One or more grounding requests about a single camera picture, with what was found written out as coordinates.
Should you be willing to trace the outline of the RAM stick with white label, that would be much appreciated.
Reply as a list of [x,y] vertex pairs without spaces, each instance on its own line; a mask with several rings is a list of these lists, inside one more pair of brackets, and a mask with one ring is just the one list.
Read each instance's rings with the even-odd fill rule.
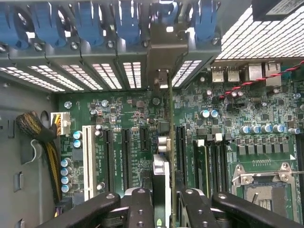
[[193,141],[195,187],[200,189],[207,198],[210,197],[210,166],[209,152],[203,139]]

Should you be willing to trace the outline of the black RAM slot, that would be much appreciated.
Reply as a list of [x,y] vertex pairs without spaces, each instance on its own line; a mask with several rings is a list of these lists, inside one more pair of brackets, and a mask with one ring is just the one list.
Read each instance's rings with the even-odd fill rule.
[[[295,136],[298,170],[304,172],[304,133]],[[299,175],[300,181],[300,197],[302,207],[302,222],[304,224],[304,174]]]
[[228,192],[229,190],[229,179],[228,179],[228,161],[227,161],[227,144],[226,136],[223,136],[223,140],[220,145],[220,159],[221,159],[221,175],[222,175],[222,191]]
[[214,187],[215,191],[221,191],[220,174],[220,144],[222,142],[222,133],[216,133],[214,136]]
[[214,193],[214,187],[216,187],[213,167],[213,141],[207,141],[207,145],[209,155],[210,195],[212,196]]

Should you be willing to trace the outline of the long black expansion slot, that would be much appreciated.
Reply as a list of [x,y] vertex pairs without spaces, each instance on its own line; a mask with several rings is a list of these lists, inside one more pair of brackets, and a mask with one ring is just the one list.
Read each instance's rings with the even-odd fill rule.
[[104,158],[105,158],[105,181],[107,191],[114,191],[114,151],[113,151],[113,131],[103,130],[104,138]]
[[123,189],[132,187],[132,152],[131,152],[131,131],[122,129],[122,160],[123,160]]
[[178,170],[183,173],[183,181],[187,180],[187,161],[186,161],[186,137],[185,127],[176,127],[176,154]]

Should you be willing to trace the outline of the CPU socket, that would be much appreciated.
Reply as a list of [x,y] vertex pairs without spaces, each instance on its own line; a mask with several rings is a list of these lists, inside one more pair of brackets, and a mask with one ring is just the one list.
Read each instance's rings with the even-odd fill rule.
[[296,179],[287,162],[274,171],[246,171],[237,164],[231,193],[295,222],[302,222],[296,192]]

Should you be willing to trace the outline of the short black expansion slot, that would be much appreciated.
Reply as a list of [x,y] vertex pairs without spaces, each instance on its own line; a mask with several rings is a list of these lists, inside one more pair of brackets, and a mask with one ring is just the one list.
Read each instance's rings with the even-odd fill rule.
[[149,131],[146,126],[141,126],[140,130],[140,146],[141,151],[146,152],[149,150]]

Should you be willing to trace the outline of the white expansion slot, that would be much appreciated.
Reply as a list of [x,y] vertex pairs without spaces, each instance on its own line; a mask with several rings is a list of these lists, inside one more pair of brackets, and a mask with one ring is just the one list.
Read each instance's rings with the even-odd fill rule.
[[84,200],[87,201],[97,195],[95,127],[91,125],[83,125],[82,133]]

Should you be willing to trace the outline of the green motherboard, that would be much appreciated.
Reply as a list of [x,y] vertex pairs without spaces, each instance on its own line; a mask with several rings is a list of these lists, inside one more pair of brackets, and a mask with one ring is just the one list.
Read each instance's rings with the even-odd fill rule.
[[[232,176],[237,164],[246,171],[274,171],[281,163],[290,164],[298,171],[295,136],[301,133],[303,114],[298,114],[296,101],[287,87],[275,95],[245,95],[237,93],[235,100],[215,103],[219,89],[192,89],[173,96],[174,148],[176,127],[185,127],[187,187],[195,188],[193,141],[213,141],[216,133],[225,135],[227,144],[228,183],[231,193]],[[61,110],[70,112],[71,135],[61,138],[61,156],[71,160],[62,172],[71,176],[64,185],[64,196],[74,205],[84,202],[83,125],[95,127],[97,193],[107,191],[103,130],[113,131],[114,190],[123,194],[122,129],[131,131],[132,187],[142,185],[141,172],[152,171],[156,149],[156,124],[163,117],[163,109],[152,103],[151,92],[143,93],[92,93],[60,97]],[[149,131],[149,150],[141,151],[140,127]],[[296,192],[301,207],[299,175]]]

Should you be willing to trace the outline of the white power connector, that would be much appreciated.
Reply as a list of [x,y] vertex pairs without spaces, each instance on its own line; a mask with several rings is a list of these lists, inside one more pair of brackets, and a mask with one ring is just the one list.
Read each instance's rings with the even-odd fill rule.
[[52,124],[56,125],[57,136],[69,136],[71,129],[70,112],[53,112],[50,113],[50,120]]

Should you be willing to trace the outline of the grey power supply unit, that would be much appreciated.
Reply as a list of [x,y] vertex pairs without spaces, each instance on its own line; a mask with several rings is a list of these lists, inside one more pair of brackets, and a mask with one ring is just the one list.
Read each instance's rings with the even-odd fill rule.
[[16,124],[16,117],[28,111],[47,124],[53,110],[48,93],[0,78],[0,228],[35,228],[53,217],[42,150]]

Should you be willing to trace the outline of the open black PC case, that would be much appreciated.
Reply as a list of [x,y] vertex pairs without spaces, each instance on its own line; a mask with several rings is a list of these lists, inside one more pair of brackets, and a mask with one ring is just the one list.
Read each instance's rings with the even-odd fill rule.
[[[79,37],[74,8],[80,1],[99,4],[102,45],[91,47]],[[117,35],[114,6],[118,1],[0,0],[18,11],[29,41],[24,50],[0,41],[0,78],[48,93],[54,103],[50,113],[66,112],[59,106],[65,95],[147,91],[153,95],[147,79],[147,52],[151,24],[161,24],[159,0],[135,0],[140,27],[136,45],[126,44]],[[206,42],[195,40],[192,5],[197,0],[174,1],[178,13],[173,26],[182,26],[188,50],[172,77],[173,96],[192,89],[219,89],[213,102],[222,104],[235,100],[238,92],[275,95],[287,87],[296,101],[296,112],[304,116],[304,0],[214,0],[217,23],[214,38]],[[30,6],[37,2],[59,4],[67,41],[64,47],[53,48],[36,35]],[[71,176],[62,170],[72,162],[62,159],[61,138],[65,135],[57,136],[50,113],[48,123],[36,111],[16,117],[19,131],[32,139],[31,145],[39,145],[47,163],[54,202],[49,220],[77,206],[64,196],[64,185]],[[247,228],[214,215],[221,228]],[[183,218],[176,195],[174,228],[191,228],[181,222]]]

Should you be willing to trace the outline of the blue card retention clip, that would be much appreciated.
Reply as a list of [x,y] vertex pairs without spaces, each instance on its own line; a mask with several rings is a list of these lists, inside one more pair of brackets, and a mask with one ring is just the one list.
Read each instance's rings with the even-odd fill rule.
[[217,2],[214,0],[197,0],[192,8],[196,42],[211,41],[214,38],[217,23]]
[[0,41],[16,50],[29,47],[24,25],[13,5],[0,2]]
[[67,43],[58,11],[57,3],[37,2],[30,6],[36,35],[53,48],[64,47]]
[[104,37],[99,4],[92,1],[80,1],[75,5],[74,10],[79,37],[87,41],[91,47],[102,45]]
[[114,9],[118,37],[128,45],[138,44],[140,42],[138,2],[119,0]]
[[178,4],[174,0],[159,0],[157,5],[158,22],[166,26],[173,26],[178,13]]

